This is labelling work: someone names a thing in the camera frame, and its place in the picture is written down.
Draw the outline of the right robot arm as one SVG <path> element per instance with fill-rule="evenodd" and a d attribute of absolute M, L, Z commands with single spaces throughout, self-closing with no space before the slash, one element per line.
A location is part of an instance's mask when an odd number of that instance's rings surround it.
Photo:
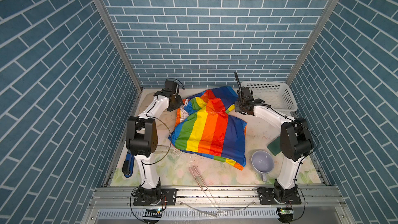
<path fill-rule="evenodd" d="M 297 194 L 296 178 L 300 166 L 315 149 L 311 131 L 304 118 L 292 118 L 274 110 L 262 99 L 255 99 L 252 90 L 239 86 L 235 111 L 253 115 L 275 126 L 280 131 L 279 148 L 284 155 L 282 169 L 274 182 L 274 197 L 281 202 Z"/>

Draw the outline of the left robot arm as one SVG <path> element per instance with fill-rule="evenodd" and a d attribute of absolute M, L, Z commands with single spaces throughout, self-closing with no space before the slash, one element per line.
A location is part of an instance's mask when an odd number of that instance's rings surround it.
<path fill-rule="evenodd" d="M 156 169 L 155 162 L 151 161 L 151 154 L 158 146 L 158 133 L 156 121 L 164 111 L 172 112 L 183 105 L 179 90 L 184 89 L 181 81 L 168 78 L 162 90 L 153 95 L 153 101 L 138 116 L 129 117 L 127 120 L 126 159 L 122 166 L 125 177 L 133 175 L 133 162 L 136 161 L 141 174 L 141 183 L 138 193 L 147 198 L 161 198 L 161 180 Z"/>

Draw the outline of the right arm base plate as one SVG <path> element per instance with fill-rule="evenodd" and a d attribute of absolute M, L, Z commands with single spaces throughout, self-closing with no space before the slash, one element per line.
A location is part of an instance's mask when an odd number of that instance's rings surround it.
<path fill-rule="evenodd" d="M 302 200 L 300 198 L 297 186 L 285 190 L 280 187 L 268 188 L 259 187 L 256 189 L 256 193 L 259 196 L 261 205 L 301 205 Z"/>

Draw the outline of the rainbow coloured shorts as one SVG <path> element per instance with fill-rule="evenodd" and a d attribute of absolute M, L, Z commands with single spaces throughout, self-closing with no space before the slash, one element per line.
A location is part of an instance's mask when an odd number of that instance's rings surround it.
<path fill-rule="evenodd" d="M 247 123 L 230 115 L 237 99 L 232 87 L 213 88 L 184 99 L 169 137 L 173 146 L 243 170 Z"/>

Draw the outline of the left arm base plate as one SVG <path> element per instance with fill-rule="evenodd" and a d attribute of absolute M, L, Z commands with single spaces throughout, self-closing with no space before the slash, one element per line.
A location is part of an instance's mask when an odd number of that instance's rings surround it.
<path fill-rule="evenodd" d="M 134 206 L 150 206 L 150 205 L 175 205 L 177 198 L 177 189 L 145 189 L 140 187 L 133 194 Z"/>

